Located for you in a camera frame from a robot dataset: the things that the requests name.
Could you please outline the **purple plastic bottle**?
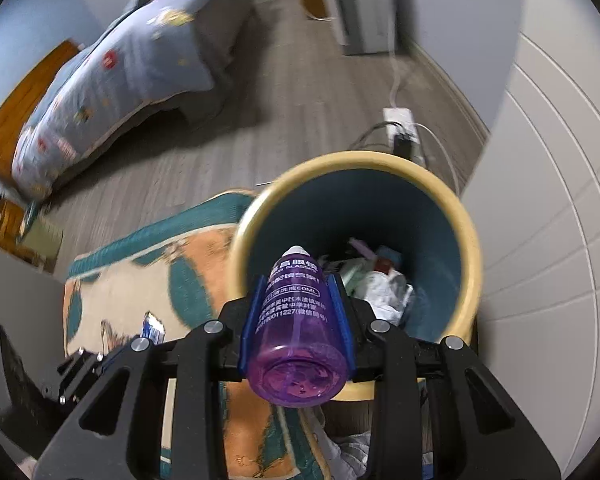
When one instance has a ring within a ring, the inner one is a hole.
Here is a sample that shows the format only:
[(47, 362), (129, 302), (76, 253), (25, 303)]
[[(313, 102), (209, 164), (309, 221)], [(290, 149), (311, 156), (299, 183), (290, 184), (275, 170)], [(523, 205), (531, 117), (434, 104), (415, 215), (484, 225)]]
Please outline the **purple plastic bottle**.
[(340, 393), (354, 352), (338, 295), (303, 247), (289, 247), (274, 263), (249, 339), (246, 377), (255, 394), (284, 408), (312, 408)]

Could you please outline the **yellow and teal trash bin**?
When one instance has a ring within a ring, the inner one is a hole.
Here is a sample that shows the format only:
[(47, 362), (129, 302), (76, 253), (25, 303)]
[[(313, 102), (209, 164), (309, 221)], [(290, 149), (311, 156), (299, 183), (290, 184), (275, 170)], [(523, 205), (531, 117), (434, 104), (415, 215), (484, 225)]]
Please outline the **yellow and teal trash bin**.
[[(314, 158), (280, 176), (247, 209), (230, 258), (230, 296), (268, 281), (274, 263), (303, 247), (326, 278), (347, 260), (389, 266), (413, 286), (408, 336), (438, 344), (465, 337), (474, 322), (482, 265), (477, 233), (458, 198), (405, 159), (366, 151)], [(374, 384), (351, 377), (332, 400), (374, 400)]]

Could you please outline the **silver foil wrapper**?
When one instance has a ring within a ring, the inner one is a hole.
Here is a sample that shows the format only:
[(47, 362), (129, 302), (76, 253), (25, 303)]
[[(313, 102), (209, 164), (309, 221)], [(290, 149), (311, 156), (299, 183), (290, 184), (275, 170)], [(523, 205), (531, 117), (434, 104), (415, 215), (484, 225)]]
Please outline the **silver foil wrapper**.
[(166, 329), (153, 313), (147, 311), (143, 317), (142, 329), (140, 336), (149, 339), (153, 344), (162, 344), (166, 336)]

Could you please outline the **white crumpled tissue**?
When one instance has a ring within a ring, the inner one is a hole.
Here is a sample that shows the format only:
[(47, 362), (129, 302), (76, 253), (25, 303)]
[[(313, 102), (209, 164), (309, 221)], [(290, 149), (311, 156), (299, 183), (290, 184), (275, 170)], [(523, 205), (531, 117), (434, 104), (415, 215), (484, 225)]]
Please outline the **white crumpled tissue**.
[(343, 263), (339, 275), (347, 294), (366, 301), (376, 318), (395, 326), (405, 324), (414, 288), (392, 266), (387, 271), (377, 270), (376, 263), (356, 258)]

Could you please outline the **teal and orange patterned mat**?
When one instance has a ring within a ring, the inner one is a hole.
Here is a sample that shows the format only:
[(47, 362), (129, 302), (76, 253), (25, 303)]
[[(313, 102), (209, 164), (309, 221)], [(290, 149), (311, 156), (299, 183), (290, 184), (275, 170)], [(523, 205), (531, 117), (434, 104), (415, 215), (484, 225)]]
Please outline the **teal and orange patterned mat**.
[[(226, 268), (238, 223), (254, 197), (221, 193), (73, 261), (64, 292), (65, 349), (106, 354), (140, 332), (151, 313), (180, 339), (226, 303)], [(246, 382), (220, 388), (232, 479), (327, 479), (306, 415), (276, 408)]]

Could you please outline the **wooden headboard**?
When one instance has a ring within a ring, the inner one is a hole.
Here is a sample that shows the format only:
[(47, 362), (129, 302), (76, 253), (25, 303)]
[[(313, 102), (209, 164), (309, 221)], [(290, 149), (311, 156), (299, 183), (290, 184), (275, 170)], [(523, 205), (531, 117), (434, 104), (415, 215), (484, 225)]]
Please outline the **wooden headboard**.
[(0, 106), (0, 181), (14, 185), (12, 159), (23, 125), (50, 88), (55, 76), (70, 58), (79, 53), (79, 47), (70, 39), (51, 50), (16, 85)]

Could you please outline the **white power strip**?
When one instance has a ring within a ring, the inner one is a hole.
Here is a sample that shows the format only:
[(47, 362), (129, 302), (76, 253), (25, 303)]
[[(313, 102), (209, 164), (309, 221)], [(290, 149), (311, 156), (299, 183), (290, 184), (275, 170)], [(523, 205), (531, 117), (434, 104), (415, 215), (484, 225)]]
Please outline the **white power strip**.
[(422, 150), (422, 141), (417, 133), (411, 110), (406, 107), (385, 107), (384, 122), (390, 152), (425, 167), (426, 158)]

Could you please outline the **bed with blue quilt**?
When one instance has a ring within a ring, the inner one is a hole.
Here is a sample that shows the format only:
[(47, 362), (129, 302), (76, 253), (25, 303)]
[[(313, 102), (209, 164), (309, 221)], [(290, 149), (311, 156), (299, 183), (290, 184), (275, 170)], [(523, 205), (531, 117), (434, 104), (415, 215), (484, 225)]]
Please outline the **bed with blue quilt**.
[(21, 195), (45, 200), (156, 108), (222, 99), (252, 0), (130, 0), (94, 44), (65, 62), (24, 123), (12, 156)]

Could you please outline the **white grey air purifier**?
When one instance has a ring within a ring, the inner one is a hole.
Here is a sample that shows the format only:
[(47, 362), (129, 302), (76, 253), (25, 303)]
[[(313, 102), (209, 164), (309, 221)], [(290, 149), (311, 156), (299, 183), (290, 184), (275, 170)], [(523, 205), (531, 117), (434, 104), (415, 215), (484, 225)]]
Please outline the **white grey air purifier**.
[(400, 0), (329, 0), (329, 5), (334, 33), (345, 55), (396, 50)]

